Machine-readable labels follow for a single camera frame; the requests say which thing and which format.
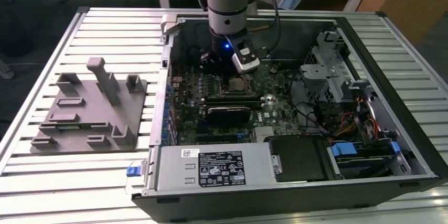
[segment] barcode sticker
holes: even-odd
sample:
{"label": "barcode sticker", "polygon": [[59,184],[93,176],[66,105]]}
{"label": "barcode sticker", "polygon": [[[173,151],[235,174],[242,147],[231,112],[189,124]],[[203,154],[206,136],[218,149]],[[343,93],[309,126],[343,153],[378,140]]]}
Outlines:
{"label": "barcode sticker", "polygon": [[182,149],[182,157],[198,157],[199,149]]}

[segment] aluminum extrusion table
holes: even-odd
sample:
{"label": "aluminum extrusion table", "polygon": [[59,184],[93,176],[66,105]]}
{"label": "aluminum extrusion table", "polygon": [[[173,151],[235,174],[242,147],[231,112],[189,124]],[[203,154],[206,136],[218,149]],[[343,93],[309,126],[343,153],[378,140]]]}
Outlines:
{"label": "aluminum extrusion table", "polygon": [[[81,8],[0,143],[0,222],[155,223],[131,202],[143,178],[127,178],[127,167],[147,158],[157,102],[158,69],[165,45],[165,14],[205,14],[198,9]],[[261,15],[274,15],[262,10]],[[389,18],[375,13],[283,11],[289,16],[346,16],[423,130],[448,161],[448,85]],[[45,155],[30,152],[59,88],[62,72],[94,79],[90,57],[106,59],[106,70],[125,79],[138,73],[149,81],[138,148],[131,152]],[[354,66],[363,77],[359,64]],[[202,223],[446,223],[448,187],[411,193],[362,209],[247,217]]]}

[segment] power supply label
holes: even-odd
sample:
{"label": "power supply label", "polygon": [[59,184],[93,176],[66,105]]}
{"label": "power supply label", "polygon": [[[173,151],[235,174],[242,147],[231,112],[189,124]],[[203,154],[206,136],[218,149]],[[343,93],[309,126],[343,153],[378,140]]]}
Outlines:
{"label": "power supply label", "polygon": [[202,187],[246,185],[241,151],[199,154],[199,185]]}

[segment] gray plastic stand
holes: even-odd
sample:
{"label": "gray plastic stand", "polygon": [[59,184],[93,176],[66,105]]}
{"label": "gray plastic stand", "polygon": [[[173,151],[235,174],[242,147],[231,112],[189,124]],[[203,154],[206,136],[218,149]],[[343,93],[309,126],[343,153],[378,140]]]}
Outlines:
{"label": "gray plastic stand", "polygon": [[81,81],[75,73],[61,75],[61,92],[33,140],[33,153],[135,149],[147,81],[137,74],[118,81],[105,63],[91,58],[87,64],[98,82]]}

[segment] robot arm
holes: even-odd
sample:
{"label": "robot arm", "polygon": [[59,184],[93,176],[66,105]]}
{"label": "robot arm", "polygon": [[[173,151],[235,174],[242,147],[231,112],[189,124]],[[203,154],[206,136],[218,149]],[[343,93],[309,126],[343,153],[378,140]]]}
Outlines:
{"label": "robot arm", "polygon": [[[207,0],[209,24],[213,32],[213,53],[227,57],[225,47],[234,49],[233,62],[239,73],[254,70],[263,57],[263,50],[254,48],[247,36],[247,5],[249,0]],[[285,9],[294,9],[301,0],[278,0]]]}

